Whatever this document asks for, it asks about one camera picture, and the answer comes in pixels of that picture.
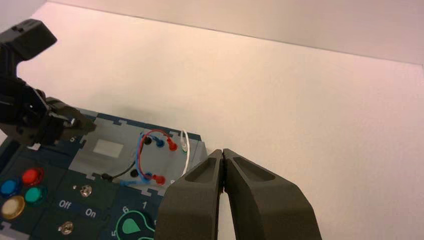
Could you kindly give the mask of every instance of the gray panel plate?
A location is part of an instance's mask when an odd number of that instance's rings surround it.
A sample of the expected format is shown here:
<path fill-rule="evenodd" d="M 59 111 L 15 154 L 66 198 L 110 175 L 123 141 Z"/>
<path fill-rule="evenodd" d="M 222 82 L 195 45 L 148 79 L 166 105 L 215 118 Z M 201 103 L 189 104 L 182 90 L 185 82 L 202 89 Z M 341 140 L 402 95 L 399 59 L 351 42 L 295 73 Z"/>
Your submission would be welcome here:
<path fill-rule="evenodd" d="M 128 125 L 126 121 L 120 120 L 121 125 L 114 124 L 113 121 L 97 117 L 94 123 L 97 128 L 94 132 L 84 136 L 81 143 L 83 148 L 78 151 L 73 159 L 69 169 L 84 173 L 88 178 L 92 178 L 92 174 L 116 175 L 128 168 L 135 160 L 137 151 L 137 141 L 140 133 L 147 133 L 150 129 Z M 143 171 L 151 172 L 156 175 L 162 175 L 166 178 L 166 183 L 158 186 L 155 181 L 150 184 L 132 185 L 135 189 L 142 190 L 147 193 L 147 189 L 154 189 L 162 195 L 171 181 L 177 180 L 183 173 L 186 163 L 187 154 L 182 151 L 180 146 L 180 137 L 178 132 L 171 132 L 173 141 L 178 145 L 176 151 L 170 151 L 166 138 L 160 133 L 153 135 L 165 141 L 165 146 L 159 148 L 156 142 L 152 141 L 150 145 L 145 145 L 141 154 L 141 166 Z M 94 152 L 98 140 L 104 140 L 115 144 L 122 145 L 118 158 Z M 190 161 L 189 169 L 206 159 L 205 143 L 190 139 Z M 119 180 L 136 181 L 140 178 L 130 176 L 130 172 L 119 177 Z"/>

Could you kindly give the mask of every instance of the yellow button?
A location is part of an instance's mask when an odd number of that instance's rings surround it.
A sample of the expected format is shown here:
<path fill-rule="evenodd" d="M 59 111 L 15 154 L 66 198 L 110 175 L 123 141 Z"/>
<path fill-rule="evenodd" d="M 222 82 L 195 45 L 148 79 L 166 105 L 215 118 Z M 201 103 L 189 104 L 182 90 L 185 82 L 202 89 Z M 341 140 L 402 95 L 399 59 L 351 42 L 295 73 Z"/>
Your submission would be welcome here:
<path fill-rule="evenodd" d="M 13 196 L 3 203 L 1 215 L 4 219 L 12 220 L 22 214 L 25 208 L 23 196 Z"/>

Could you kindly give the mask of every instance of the control panel board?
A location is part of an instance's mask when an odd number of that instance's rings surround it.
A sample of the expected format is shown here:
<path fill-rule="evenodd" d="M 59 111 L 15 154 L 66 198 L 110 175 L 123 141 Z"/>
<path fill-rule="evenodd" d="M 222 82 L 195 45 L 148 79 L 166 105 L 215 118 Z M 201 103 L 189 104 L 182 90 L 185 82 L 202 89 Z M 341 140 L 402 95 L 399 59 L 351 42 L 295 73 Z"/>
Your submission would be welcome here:
<path fill-rule="evenodd" d="M 97 125 L 88 135 L 31 149 L 8 138 L 1 146 L 0 239 L 154 239 L 163 195 L 187 160 L 180 131 L 81 112 Z M 163 176 L 160 184 L 143 179 L 134 165 L 140 136 L 153 129 L 177 144 L 170 150 L 163 145 L 166 138 L 155 132 L 142 148 L 140 165 L 145 173 Z M 207 153 L 199 135 L 189 133 L 188 138 L 191 169 Z M 105 179 L 105 174 L 117 177 Z"/>

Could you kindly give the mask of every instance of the red plug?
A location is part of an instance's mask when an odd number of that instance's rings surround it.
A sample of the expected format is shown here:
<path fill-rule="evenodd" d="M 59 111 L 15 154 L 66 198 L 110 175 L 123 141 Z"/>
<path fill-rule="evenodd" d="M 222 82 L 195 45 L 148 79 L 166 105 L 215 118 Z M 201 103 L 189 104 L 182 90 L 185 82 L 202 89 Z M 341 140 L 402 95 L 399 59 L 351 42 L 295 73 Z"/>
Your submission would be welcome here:
<path fill-rule="evenodd" d="M 175 142 L 172 141 L 171 138 L 168 138 L 166 141 L 168 142 L 169 150 L 171 150 L 171 151 L 177 150 L 178 146 Z"/>
<path fill-rule="evenodd" d="M 153 180 L 156 181 L 157 185 L 163 185 L 165 184 L 165 177 L 164 176 L 158 176 L 158 175 L 153 175 Z"/>

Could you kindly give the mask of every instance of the blue button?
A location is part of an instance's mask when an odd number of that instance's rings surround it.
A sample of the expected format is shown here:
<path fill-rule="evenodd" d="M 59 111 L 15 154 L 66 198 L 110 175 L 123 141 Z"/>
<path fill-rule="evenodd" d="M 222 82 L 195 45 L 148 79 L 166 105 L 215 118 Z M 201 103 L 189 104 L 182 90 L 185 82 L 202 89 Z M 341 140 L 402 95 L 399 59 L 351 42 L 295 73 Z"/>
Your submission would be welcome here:
<path fill-rule="evenodd" d="M 0 187 L 0 194 L 3 198 L 10 198 L 21 190 L 22 184 L 17 180 L 7 180 Z"/>

